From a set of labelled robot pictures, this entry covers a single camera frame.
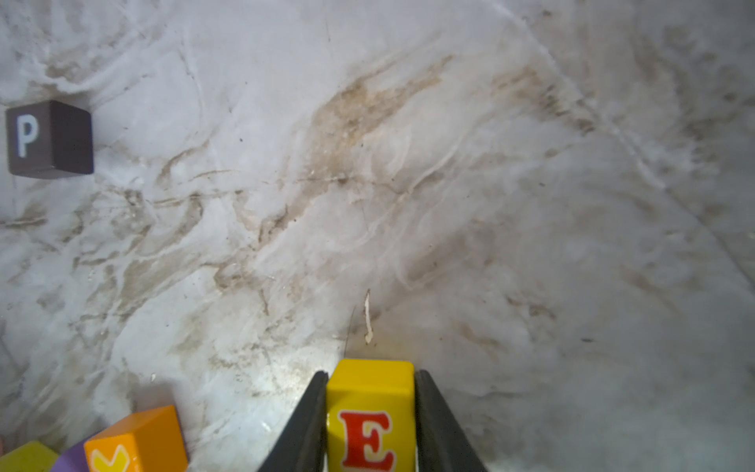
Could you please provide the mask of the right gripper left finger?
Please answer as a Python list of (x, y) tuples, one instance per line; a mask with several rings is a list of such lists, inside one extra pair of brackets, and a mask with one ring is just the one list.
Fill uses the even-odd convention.
[(314, 374), (259, 472), (324, 470), (327, 384), (328, 373)]

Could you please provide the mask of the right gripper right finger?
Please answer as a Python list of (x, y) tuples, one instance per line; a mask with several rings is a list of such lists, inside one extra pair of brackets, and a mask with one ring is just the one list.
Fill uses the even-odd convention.
[(487, 471), (427, 370), (415, 374), (419, 471)]

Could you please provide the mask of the yellow E block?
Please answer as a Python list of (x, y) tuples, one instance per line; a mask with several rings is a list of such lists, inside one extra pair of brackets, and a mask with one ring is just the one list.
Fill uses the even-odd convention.
[(330, 471), (416, 469), (415, 368), (344, 359), (326, 385)]

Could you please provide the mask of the dark P block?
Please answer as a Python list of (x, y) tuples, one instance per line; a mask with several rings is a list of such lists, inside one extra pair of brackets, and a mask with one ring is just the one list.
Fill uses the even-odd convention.
[(90, 112), (47, 100), (9, 108), (5, 119), (11, 174), (51, 180), (94, 173)]

